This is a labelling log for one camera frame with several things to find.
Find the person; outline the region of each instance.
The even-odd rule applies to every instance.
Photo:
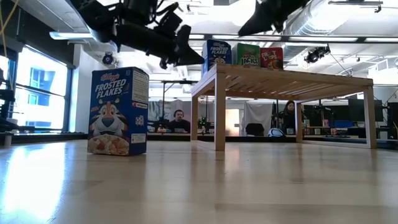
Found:
[[[172,133],[190,133],[191,123],[184,120],[184,112],[182,110],[174,111],[174,120],[169,123],[169,129]]]
[[[295,133],[296,128],[296,119],[295,119],[295,103],[292,100],[289,100],[285,109],[278,114],[278,117],[282,119],[282,131],[287,134],[288,129],[293,129]]]

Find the man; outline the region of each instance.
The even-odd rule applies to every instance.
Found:
[[[190,133],[191,123],[183,119],[184,112],[182,110],[176,110],[174,112],[174,120],[169,123],[169,129],[172,133]]]

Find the red cereal box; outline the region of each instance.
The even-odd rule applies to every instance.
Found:
[[[266,47],[260,49],[262,68],[284,69],[284,51],[282,47]]]

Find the wooden floor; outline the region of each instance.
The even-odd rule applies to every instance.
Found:
[[[86,141],[0,149],[0,223],[398,223],[398,152],[299,144]]]

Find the woman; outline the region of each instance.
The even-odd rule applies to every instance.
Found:
[[[286,105],[285,109],[279,113],[278,117],[282,119],[282,131],[287,134],[287,130],[289,128],[293,129],[295,133],[296,128],[296,119],[295,119],[295,103],[292,100],[289,100]]]

